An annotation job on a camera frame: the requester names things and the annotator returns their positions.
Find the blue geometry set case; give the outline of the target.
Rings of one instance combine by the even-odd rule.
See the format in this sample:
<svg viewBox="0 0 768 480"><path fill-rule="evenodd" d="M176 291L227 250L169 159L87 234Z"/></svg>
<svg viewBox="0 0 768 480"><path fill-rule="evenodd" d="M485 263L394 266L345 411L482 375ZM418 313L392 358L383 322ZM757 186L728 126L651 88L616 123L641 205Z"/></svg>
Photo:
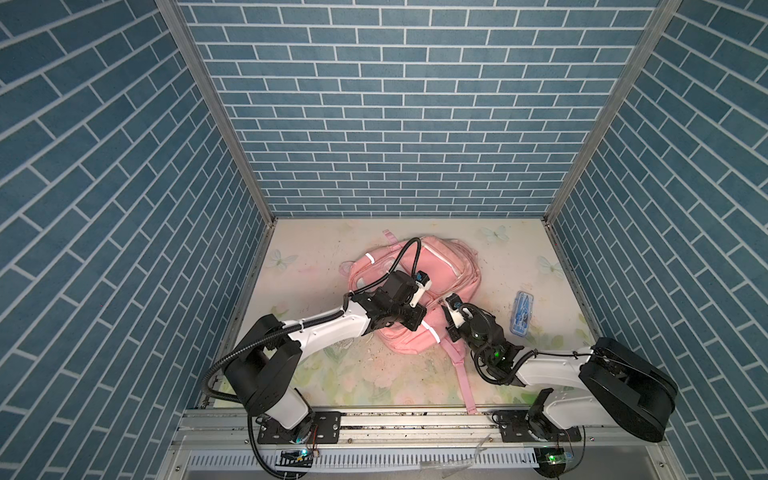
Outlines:
<svg viewBox="0 0 768 480"><path fill-rule="evenodd" d="M533 317L534 296L525 291L518 291L510 317L510 331L519 337L526 337Z"/></svg>

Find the pink student backpack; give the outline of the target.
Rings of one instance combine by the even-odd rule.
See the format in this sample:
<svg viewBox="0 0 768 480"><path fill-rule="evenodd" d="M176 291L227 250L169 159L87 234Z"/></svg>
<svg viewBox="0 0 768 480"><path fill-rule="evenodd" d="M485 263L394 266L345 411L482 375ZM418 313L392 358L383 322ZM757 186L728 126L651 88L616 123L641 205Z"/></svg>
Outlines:
<svg viewBox="0 0 768 480"><path fill-rule="evenodd" d="M399 241L365 253L342 265L354 296L371 293L383 307L404 318L376 331L391 351L418 355L438 345L451 360L462 400L469 414L477 412L465 358L468 343L459 333L459 320L449 310L472 299L481 283L476 253L458 240L435 236Z"/></svg>

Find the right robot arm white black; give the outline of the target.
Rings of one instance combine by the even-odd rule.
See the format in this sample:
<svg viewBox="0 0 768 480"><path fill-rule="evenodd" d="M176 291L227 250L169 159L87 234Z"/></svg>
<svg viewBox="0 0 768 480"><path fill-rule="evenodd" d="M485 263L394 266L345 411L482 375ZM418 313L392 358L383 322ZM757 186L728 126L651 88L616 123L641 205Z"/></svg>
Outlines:
<svg viewBox="0 0 768 480"><path fill-rule="evenodd" d="M577 427L619 427L650 443L664 438L678 386L615 339L580 350L526 350L511 343L494 316L457 296L443 305L451 340L470 350L479 377L495 386L536 387L528 431L553 441Z"/></svg>

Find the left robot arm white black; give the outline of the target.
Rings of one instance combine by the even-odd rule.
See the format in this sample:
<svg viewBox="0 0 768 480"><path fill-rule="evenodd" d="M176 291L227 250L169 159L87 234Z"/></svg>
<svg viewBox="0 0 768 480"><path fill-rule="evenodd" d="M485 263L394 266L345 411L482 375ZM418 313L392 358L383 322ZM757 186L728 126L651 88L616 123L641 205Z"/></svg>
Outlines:
<svg viewBox="0 0 768 480"><path fill-rule="evenodd" d="M315 413L290 388L298 365L338 342L395 324L416 331L426 316L420 300L430 288L429 276L417 269L421 250L421 239L409 239L380 278L347 292L336 310L292 323L262 317L203 375L202 392L242 405L249 426L264 416L279 424L287 442L305 442L314 430Z"/></svg>

